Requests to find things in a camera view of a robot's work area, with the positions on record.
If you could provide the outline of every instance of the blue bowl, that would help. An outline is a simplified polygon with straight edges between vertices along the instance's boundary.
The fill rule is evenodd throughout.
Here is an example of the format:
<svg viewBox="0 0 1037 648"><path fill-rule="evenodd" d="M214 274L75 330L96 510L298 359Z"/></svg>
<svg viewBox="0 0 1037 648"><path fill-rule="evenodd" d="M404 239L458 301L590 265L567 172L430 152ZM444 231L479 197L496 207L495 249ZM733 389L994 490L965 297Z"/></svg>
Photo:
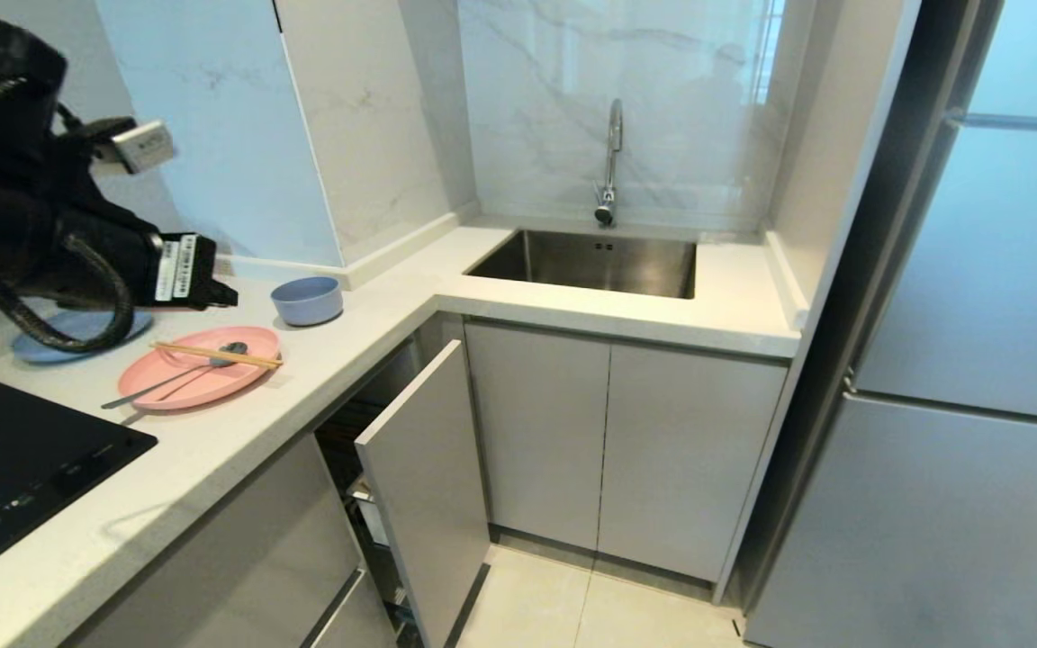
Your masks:
<svg viewBox="0 0 1037 648"><path fill-rule="evenodd" d="M279 317L291 327L310 327L342 313L342 290L329 276L307 276L271 291Z"/></svg>

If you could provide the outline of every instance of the black cooktop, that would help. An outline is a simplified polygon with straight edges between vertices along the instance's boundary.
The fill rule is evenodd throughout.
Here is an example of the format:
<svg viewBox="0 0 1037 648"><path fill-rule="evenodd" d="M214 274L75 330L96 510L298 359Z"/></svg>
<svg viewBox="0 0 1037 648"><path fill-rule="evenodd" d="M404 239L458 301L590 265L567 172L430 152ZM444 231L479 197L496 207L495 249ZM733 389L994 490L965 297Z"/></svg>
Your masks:
<svg viewBox="0 0 1037 648"><path fill-rule="evenodd" d="M0 383L0 554L156 443Z"/></svg>

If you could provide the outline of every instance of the label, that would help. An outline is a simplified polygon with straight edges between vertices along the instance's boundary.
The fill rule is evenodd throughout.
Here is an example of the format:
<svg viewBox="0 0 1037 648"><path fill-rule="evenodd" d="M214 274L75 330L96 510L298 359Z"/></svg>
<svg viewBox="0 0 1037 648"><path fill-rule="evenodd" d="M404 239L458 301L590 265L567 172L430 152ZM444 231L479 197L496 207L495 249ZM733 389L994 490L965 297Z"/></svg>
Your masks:
<svg viewBox="0 0 1037 648"><path fill-rule="evenodd" d="M190 276L195 270L195 248L198 247L198 234L185 234L180 238L178 251L178 269L174 275L174 297L190 295Z"/></svg>
<svg viewBox="0 0 1037 648"><path fill-rule="evenodd" d="M155 301L170 301L170 290L174 286L174 274L178 266L178 243L162 242L160 275L155 284Z"/></svg>

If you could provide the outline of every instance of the chrome faucet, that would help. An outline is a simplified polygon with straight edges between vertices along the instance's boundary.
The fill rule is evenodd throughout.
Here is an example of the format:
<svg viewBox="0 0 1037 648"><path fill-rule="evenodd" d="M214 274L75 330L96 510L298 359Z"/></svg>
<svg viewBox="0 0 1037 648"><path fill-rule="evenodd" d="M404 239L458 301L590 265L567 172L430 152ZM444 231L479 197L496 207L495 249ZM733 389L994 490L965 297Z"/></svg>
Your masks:
<svg viewBox="0 0 1037 648"><path fill-rule="evenodd" d="M622 100L611 102L611 123L606 131L606 185L594 188L597 207L594 218L599 227L614 227L614 159L622 150Z"/></svg>

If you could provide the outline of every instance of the tile floor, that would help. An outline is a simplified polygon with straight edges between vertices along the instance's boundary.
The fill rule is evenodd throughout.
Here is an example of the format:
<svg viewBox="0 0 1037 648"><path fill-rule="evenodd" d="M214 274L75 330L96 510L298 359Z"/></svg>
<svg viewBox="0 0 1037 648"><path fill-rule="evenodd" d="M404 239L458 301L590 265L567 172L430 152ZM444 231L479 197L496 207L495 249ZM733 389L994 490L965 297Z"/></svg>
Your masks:
<svg viewBox="0 0 1037 648"><path fill-rule="evenodd" d="M496 544L457 648L741 648L732 621L699 594L632 583L617 569Z"/></svg>

